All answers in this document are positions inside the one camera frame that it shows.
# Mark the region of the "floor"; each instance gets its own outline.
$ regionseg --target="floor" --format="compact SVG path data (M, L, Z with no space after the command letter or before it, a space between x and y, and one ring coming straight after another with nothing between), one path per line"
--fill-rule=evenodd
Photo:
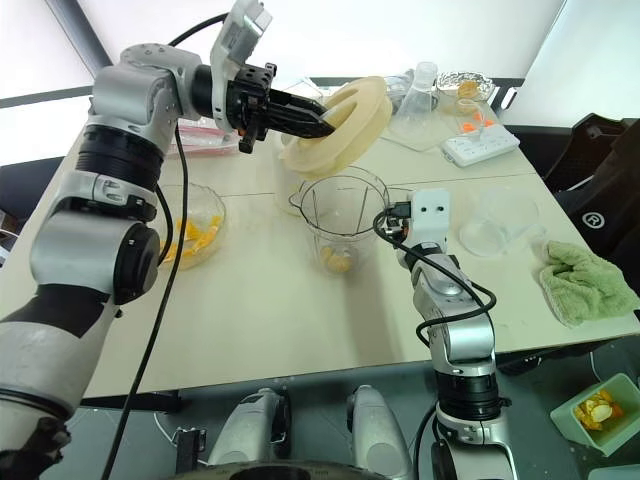
M636 380L640 375L640 337L605 345L596 350L594 360L604 379L623 372ZM499 376L501 394L513 401L508 413L520 479L579 480L586 479L593 468L640 463L640 435L604 458L596 450L569 443L551 423L552 409L596 382L588 355L545 361L517 377ZM187 407L179 414L158 414L157 418L169 434L178 426L205 428L208 442L202 458L206 459L226 417L241 398L261 387L286 385L293 406L292 458L350 463L345 399L361 384L373 385L385 396L412 447L417 425L434 401L429 363L185 390L182 395L188 400ZM42 475L42 480L99 478L118 418L117 411L79 410L69 422L73 442L64 450L64 461ZM432 478L431 441L431 434L426 433L420 461L422 480ZM153 414L133 413L111 478L167 478L174 468L175 449L158 429Z

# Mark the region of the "power strip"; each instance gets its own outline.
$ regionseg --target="power strip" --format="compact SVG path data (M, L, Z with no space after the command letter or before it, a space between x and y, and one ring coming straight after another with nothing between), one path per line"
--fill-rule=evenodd
M481 132L464 133L442 143L442 152L459 167L488 160L515 150L520 140L502 125L485 127Z

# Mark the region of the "white table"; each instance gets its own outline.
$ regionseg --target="white table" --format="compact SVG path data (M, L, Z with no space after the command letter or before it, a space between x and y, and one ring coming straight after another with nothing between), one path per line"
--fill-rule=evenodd
M0 271L0 317L23 305L35 290L29 248L60 174L73 167L74 156L64 160ZM584 245L519 150L463 170L437 149L417 153L378 140L357 164L390 186L451 191L449 253L456 254L472 279L496 293L491 315L498 351L640 333L633 315L568 329L547 306L537 282L542 262L532 249L483 259L459 244L458 229L472 198L509 185L535 199L549 238ZM274 204L271 165L269 144L258 145L252 156L190 161L191 181L224 196L229 230L213 258L179 274L141 391L429 358L414 335L420 317L412 305L409 273L400 268L392 248L378 241L373 258L349 278L320 271L310 260L302 220ZM161 183L178 178L177 162L167 160ZM152 291L126 305L124 317L114 321L88 397L128 391L167 275L163 270Z

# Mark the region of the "green towel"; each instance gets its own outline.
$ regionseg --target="green towel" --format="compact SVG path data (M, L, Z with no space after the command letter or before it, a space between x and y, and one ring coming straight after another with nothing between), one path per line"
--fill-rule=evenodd
M551 264L540 272L540 283L553 312L567 327L626 315L640 305L612 263L570 243L550 241L546 248Z

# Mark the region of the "small bowl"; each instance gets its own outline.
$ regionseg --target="small bowl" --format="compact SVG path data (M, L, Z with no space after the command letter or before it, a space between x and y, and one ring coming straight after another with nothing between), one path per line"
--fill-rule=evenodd
M443 93L447 97L458 98L458 88L462 83L469 81L478 84L478 93L471 98L471 100L475 100L476 102L486 102L496 88L490 78L485 77L481 73L474 72L441 73L436 79L436 88L438 92Z
M175 253L172 251L178 245L180 223L182 219L182 185L161 185L162 192L167 199L171 217L173 218L172 249L161 266L172 265ZM151 223L160 236L160 243L164 245L167 236L167 225L158 203L158 214ZM194 267L211 257L219 248L222 235L226 232L226 209L220 197L209 187L189 183L187 230L180 257L180 270Z

